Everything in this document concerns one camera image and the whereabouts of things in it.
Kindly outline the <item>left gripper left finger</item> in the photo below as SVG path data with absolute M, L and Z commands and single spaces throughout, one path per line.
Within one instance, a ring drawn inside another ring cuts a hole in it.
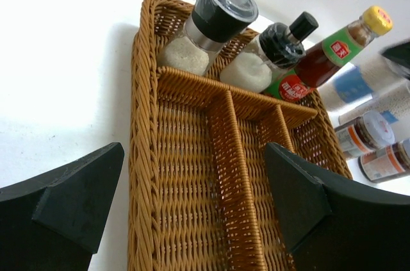
M 118 185 L 124 149 L 110 143 L 1 189 L 1 270 L 88 270 Z

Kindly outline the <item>tall jar blue label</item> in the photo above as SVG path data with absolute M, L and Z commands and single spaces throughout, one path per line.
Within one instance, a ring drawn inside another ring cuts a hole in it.
M 339 123 L 344 124 L 368 111 L 379 112 L 390 124 L 409 116 L 409 82 L 373 98 L 339 117 Z
M 392 71 L 389 61 L 382 56 L 344 70 L 318 88 L 329 111 L 338 111 L 364 97 L 375 96 L 399 86 L 406 80 Z

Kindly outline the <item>salt bottle black knob cap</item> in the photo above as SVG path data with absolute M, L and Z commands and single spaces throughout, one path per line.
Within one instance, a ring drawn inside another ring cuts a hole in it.
M 318 27 L 308 12 L 302 12 L 289 26 L 282 22 L 269 25 L 221 71 L 220 81 L 257 94 L 263 92 L 305 57 L 302 42 Z

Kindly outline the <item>yellow cap sauce bottle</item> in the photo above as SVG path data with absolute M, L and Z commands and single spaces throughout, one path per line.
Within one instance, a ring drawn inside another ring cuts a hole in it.
M 310 47 L 298 64 L 279 76 L 264 95 L 297 102 L 322 86 L 374 39 L 393 28 L 393 20 L 380 6 L 371 6 L 356 20 Z

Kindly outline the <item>brown wicker divided basket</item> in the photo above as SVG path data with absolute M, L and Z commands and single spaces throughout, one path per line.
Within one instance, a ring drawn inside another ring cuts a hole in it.
M 293 270 L 275 217 L 265 146 L 276 142 L 351 173 L 317 92 L 292 104 L 225 85 L 220 71 L 256 35 L 248 29 L 206 76 L 157 56 L 192 11 L 143 0 L 131 60 L 128 269 Z

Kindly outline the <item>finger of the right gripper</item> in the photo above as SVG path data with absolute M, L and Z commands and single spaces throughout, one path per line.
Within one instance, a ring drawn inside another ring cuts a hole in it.
M 395 74 L 409 79 L 409 39 L 384 48 L 381 56 Z

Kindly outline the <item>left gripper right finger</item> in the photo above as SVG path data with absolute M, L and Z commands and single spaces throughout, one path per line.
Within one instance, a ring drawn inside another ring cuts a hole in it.
M 277 143 L 265 165 L 297 270 L 408 270 L 409 197 L 367 186 Z

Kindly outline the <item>short sauce jar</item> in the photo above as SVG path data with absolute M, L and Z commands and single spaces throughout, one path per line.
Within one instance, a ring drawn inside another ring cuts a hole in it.
M 360 156 L 359 168 L 367 180 L 383 183 L 409 175 L 409 139 Z
M 389 122 L 374 110 L 339 125 L 334 131 L 346 160 L 358 158 L 395 142 Z

